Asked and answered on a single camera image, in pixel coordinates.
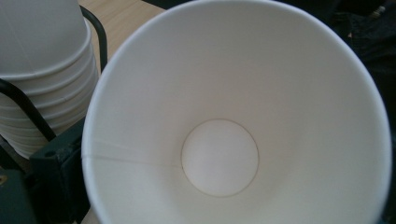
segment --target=table surface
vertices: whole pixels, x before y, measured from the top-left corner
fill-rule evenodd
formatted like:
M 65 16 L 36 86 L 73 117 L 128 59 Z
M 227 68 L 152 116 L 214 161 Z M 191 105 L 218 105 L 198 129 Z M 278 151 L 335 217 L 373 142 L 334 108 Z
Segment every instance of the table surface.
M 103 24 L 107 35 L 108 59 L 137 28 L 164 9 L 138 0 L 78 0 Z M 98 38 L 92 28 L 92 43 L 99 62 Z

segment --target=dark fabric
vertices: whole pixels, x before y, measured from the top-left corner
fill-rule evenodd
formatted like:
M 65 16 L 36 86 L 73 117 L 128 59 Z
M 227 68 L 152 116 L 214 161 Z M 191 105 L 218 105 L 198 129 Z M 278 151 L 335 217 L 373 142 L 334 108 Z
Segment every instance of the dark fabric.
M 384 0 L 342 0 L 338 9 L 356 15 L 368 16 L 384 2 Z
M 392 161 L 396 162 L 396 3 L 384 4 L 377 19 L 350 13 L 336 13 L 331 27 L 366 66 L 387 109 L 391 129 Z M 396 166 L 392 167 L 389 198 L 383 220 L 396 224 Z

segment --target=metal bar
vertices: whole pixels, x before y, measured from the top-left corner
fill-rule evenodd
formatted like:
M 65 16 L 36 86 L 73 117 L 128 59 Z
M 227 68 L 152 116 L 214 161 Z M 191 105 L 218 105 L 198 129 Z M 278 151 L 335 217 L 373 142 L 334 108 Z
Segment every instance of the metal bar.
M 102 23 L 93 15 L 87 8 L 80 6 L 82 15 L 92 24 L 95 28 L 99 39 L 99 56 L 100 56 L 100 67 L 101 71 L 105 69 L 107 65 L 107 37 L 105 28 Z

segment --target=white paper cup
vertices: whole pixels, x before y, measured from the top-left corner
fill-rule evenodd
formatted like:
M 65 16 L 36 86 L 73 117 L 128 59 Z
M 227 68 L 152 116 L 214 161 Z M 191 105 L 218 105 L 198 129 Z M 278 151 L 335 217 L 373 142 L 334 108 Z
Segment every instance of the white paper cup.
M 91 44 L 91 33 L 88 33 L 82 49 L 76 58 L 65 67 L 53 71 L 36 71 L 33 74 L 18 75 L 0 73 L 0 78 L 12 83 L 27 95 L 38 95 L 54 89 L 60 89 L 67 83 L 80 77 L 84 68 L 94 60 L 93 48 Z
M 12 76 L 66 67 L 88 35 L 77 0 L 4 1 L 0 30 L 0 74 Z
M 92 92 L 92 85 L 95 85 L 98 76 L 94 64 L 92 65 L 92 71 L 87 79 L 84 80 L 74 91 L 70 91 L 63 97 L 58 97 L 53 101 L 48 101 L 40 105 L 35 105 L 38 111 L 43 116 L 51 115 L 59 111 L 67 110 L 70 107 L 76 106 L 77 102 L 80 102 L 81 98 Z M 24 112 L 10 99 L 6 98 L 5 101 L 9 101 L 10 106 L 0 105 L 0 117 L 5 118 L 26 118 Z

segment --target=stacked paper cup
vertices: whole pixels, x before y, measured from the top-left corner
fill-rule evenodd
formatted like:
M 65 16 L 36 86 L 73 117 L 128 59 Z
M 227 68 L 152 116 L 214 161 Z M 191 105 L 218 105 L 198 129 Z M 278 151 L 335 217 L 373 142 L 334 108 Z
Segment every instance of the stacked paper cup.
M 86 115 L 98 73 L 77 1 L 4 1 L 0 39 L 0 78 L 20 88 L 56 134 Z M 48 143 L 3 94 L 0 134 L 24 158 Z

